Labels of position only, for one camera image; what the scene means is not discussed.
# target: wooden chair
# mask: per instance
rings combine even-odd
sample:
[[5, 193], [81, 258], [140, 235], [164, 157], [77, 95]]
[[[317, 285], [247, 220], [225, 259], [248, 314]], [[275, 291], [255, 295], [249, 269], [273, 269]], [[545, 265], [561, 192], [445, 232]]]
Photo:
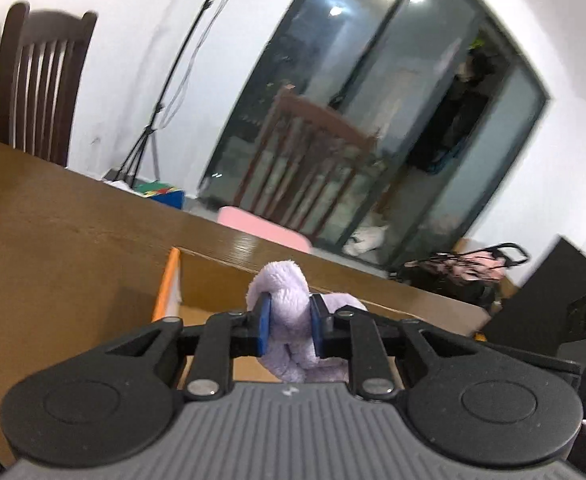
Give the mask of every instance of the wooden chair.
[[[295, 231], [304, 230], [313, 241], [375, 146], [377, 137], [359, 131], [334, 110], [295, 95], [292, 88], [284, 86], [276, 95], [262, 125], [257, 152], [240, 183], [233, 205], [241, 206], [271, 142], [275, 147], [266, 174], [250, 206], [245, 209]], [[279, 175], [274, 172], [278, 161], [280, 166], [284, 163]], [[337, 192], [332, 198], [320, 200], [331, 179], [339, 178], [344, 166], [347, 174]], [[321, 211], [324, 207], [319, 220], [307, 226], [311, 212]]]
[[84, 57], [97, 15], [29, 13], [17, 2], [0, 41], [0, 142], [67, 165]]

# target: gray ribbed gripper base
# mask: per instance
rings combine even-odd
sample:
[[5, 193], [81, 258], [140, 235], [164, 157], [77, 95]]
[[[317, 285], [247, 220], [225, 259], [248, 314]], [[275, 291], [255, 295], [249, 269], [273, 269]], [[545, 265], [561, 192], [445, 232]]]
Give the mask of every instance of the gray ribbed gripper base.
[[3, 480], [572, 480], [563, 462], [517, 471], [456, 463], [422, 444], [395, 409], [343, 383], [236, 383], [187, 404], [156, 443], [119, 463], [61, 470], [19, 460]]

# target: wooden table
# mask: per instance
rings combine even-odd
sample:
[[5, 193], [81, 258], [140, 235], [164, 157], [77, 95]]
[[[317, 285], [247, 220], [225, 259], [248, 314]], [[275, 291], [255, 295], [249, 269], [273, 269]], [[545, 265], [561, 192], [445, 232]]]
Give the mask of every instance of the wooden table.
[[[478, 307], [245, 235], [0, 144], [0, 400], [26, 375], [147, 323], [174, 245], [250, 269], [294, 259], [314, 288], [460, 333], [487, 319]], [[0, 460], [12, 462], [1, 431]]]

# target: white cloth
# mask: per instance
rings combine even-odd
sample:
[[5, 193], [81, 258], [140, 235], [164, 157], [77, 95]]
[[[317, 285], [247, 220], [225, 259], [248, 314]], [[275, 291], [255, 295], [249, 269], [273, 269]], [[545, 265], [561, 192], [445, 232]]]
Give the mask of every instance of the white cloth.
[[[341, 358], [320, 359], [311, 338], [310, 291], [300, 268], [291, 261], [267, 264], [253, 279], [246, 293], [250, 310], [262, 292], [271, 294], [271, 320], [262, 366], [287, 383], [345, 381], [347, 362]], [[350, 294], [323, 294], [333, 313], [348, 304], [366, 310]]]
[[355, 229], [351, 237], [344, 244], [342, 251], [349, 256], [359, 256], [360, 254], [377, 249], [384, 243], [384, 236], [387, 229], [388, 225]]

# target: glass sliding door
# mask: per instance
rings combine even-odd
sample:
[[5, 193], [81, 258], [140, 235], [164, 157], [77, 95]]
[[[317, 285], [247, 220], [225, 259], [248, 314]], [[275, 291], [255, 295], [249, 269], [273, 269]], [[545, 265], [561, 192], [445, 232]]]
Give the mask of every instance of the glass sliding door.
[[[313, 205], [293, 228], [318, 248], [378, 267], [452, 247], [546, 98], [477, 0], [294, 0], [228, 119], [202, 181], [202, 205], [233, 203], [285, 85], [337, 111], [375, 146], [363, 156], [344, 153], [339, 166], [320, 153], [302, 166], [295, 142], [281, 150], [272, 136], [239, 206], [250, 208], [258, 192], [273, 198], [289, 168], [303, 167], [304, 185], [287, 192], [283, 218]], [[358, 237], [377, 245], [355, 251]]]
[[339, 111], [378, 137], [375, 165], [383, 171], [359, 180], [330, 216], [321, 239], [341, 246], [403, 163], [455, 67], [476, 38], [480, 9], [473, 0], [404, 0], [346, 91]]
[[530, 72], [522, 64], [515, 66], [457, 171], [425, 218], [395, 248], [389, 264], [450, 250], [495, 192], [545, 101]]
[[326, 105], [352, 72], [393, 3], [394, 0], [295, 0], [228, 120], [209, 163], [202, 198], [218, 205], [232, 202], [256, 152], [258, 132], [278, 90], [292, 84], [298, 94]]

